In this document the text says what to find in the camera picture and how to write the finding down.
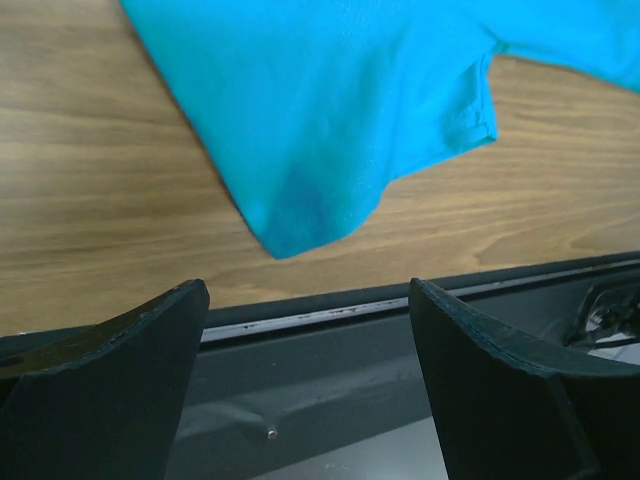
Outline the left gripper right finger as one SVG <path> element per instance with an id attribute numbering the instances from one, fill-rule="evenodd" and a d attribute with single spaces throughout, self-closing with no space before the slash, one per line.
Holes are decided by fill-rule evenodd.
<path id="1" fill-rule="evenodd" d="M 539 339 L 413 280 L 410 320 L 452 479 L 635 479 L 639 369 Z"/>

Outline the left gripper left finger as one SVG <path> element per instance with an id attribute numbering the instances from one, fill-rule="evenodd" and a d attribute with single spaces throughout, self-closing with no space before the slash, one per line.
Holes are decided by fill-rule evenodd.
<path id="1" fill-rule="evenodd" d="M 2 357 L 2 478 L 164 478 L 208 307 L 190 280 Z"/>

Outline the teal t-shirt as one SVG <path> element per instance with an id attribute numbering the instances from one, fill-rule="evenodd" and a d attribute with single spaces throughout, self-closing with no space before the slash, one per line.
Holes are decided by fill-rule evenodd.
<path id="1" fill-rule="evenodd" d="M 357 230 L 393 181 L 492 143 L 497 55 L 639 88 L 635 1 L 126 1 L 262 247 Z"/>

